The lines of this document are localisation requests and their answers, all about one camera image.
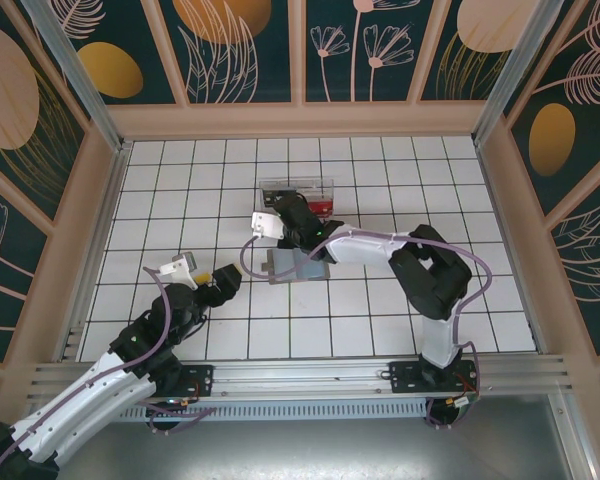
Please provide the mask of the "clear acrylic card organizer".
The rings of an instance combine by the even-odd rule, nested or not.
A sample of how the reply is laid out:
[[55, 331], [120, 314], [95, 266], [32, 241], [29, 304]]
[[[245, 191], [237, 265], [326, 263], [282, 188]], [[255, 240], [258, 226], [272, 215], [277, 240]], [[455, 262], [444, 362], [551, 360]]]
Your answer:
[[272, 211], [262, 205], [262, 189], [279, 190], [282, 192], [299, 192], [306, 199], [320, 200], [332, 199], [334, 202], [334, 181], [330, 178], [299, 177], [299, 178], [273, 178], [259, 181], [259, 193], [257, 195], [257, 206], [264, 211]]

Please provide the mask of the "grey foil pouch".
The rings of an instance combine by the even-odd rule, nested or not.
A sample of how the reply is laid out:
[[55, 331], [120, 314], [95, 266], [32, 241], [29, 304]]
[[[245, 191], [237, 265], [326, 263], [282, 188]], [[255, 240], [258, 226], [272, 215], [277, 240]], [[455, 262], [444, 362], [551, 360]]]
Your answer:
[[322, 281], [330, 278], [329, 265], [310, 260], [299, 249], [269, 249], [262, 273], [271, 285]]

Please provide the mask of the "grey metal shelf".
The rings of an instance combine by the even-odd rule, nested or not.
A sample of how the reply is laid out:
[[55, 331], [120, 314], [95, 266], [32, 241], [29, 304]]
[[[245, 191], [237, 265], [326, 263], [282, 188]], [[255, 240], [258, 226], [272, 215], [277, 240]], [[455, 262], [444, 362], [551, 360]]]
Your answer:
[[487, 398], [459, 426], [419, 418], [203, 421], [172, 437], [112, 424], [58, 480], [575, 480], [542, 397]]

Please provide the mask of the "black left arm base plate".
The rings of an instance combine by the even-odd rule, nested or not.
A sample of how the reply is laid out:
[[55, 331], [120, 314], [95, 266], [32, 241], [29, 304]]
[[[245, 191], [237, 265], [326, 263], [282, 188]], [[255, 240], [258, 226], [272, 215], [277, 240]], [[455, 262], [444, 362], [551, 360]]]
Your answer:
[[178, 372], [169, 373], [166, 380], [158, 383], [151, 398], [210, 397], [214, 382], [214, 366], [211, 364], [185, 364]]

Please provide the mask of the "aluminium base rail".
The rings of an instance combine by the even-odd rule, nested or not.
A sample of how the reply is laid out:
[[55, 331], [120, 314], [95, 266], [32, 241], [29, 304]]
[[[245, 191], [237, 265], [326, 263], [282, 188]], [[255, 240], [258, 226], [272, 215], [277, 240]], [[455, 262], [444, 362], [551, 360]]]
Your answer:
[[[387, 397], [391, 387], [381, 373], [390, 358], [217, 361], [213, 400], [299, 400]], [[553, 394], [570, 390], [558, 355], [481, 354], [480, 391], [484, 396]]]

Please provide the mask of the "aluminium table edge rail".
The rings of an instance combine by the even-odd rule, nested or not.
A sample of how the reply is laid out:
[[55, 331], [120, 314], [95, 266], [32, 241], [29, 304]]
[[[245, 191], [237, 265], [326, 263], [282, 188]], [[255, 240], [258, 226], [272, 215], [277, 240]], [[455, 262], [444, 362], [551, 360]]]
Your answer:
[[533, 293], [533, 275], [536, 273], [532, 266], [533, 235], [539, 232], [536, 201], [531, 197], [529, 181], [523, 179], [520, 165], [502, 166], [498, 157], [490, 157], [481, 148], [477, 149], [477, 154], [531, 336], [538, 353], [546, 354], [548, 345], [541, 311]]
[[96, 287], [101, 262], [104, 258], [109, 233], [113, 224], [118, 196], [122, 188], [130, 156], [130, 149], [131, 144], [124, 143], [113, 157], [113, 163], [105, 183], [95, 223], [88, 237], [83, 262], [67, 310], [65, 318], [66, 334], [59, 347], [58, 362], [75, 362], [78, 358], [84, 324], [89, 315], [92, 295]]

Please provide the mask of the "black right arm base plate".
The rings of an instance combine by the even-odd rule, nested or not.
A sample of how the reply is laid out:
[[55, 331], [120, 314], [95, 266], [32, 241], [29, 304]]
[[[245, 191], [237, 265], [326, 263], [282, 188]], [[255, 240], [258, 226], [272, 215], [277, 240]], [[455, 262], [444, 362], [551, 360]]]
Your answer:
[[477, 387], [475, 363], [460, 360], [444, 369], [426, 361], [396, 361], [389, 364], [393, 393], [462, 393]]

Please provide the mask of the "aluminium corner post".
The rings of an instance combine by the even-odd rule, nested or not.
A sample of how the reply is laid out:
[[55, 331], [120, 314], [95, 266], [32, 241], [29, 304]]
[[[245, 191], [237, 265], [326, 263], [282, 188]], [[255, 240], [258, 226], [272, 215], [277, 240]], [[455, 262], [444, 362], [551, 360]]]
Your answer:
[[533, 70], [533, 62], [540, 56], [542, 45], [555, 27], [562, 24], [561, 12], [568, 13], [577, 0], [539, 0], [524, 24], [519, 39], [514, 43], [503, 69], [486, 100], [471, 133], [473, 145], [480, 149], [497, 125], [506, 105], [524, 77]]
[[89, 112], [91, 119], [102, 133], [106, 143], [116, 152], [124, 146], [114, 121], [99, 92], [91, 82], [76, 50], [57, 22], [46, 0], [21, 0], [32, 22], [63, 68], [78, 98]]

